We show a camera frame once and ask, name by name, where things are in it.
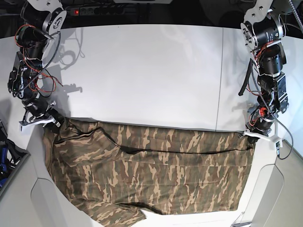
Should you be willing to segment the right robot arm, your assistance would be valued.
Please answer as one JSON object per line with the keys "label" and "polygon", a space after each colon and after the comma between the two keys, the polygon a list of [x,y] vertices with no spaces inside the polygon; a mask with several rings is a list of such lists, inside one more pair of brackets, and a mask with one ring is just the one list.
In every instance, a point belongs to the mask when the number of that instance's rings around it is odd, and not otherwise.
{"label": "right robot arm", "polygon": [[61,42],[61,28],[66,15],[59,0],[26,0],[21,9],[24,24],[14,36],[19,51],[9,75],[8,91],[21,100],[26,110],[19,123],[22,128],[37,124],[61,126],[58,113],[53,109],[55,103],[47,102],[38,81],[46,78],[55,80],[46,73],[46,69],[59,48],[55,48],[49,62],[43,63],[43,58],[49,51],[51,41]]}

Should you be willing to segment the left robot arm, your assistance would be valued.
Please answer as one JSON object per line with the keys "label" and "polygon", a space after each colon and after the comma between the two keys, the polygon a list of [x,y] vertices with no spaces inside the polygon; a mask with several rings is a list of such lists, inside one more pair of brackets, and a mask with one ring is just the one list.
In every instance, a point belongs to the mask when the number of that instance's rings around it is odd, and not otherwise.
{"label": "left robot arm", "polygon": [[280,17],[289,10],[284,0],[258,0],[247,10],[241,23],[250,61],[239,96],[249,87],[253,73],[257,74],[253,81],[258,106],[249,115],[245,132],[250,144],[267,138],[278,113],[285,113],[289,106],[286,77],[282,72],[287,63],[282,44],[286,28]]}

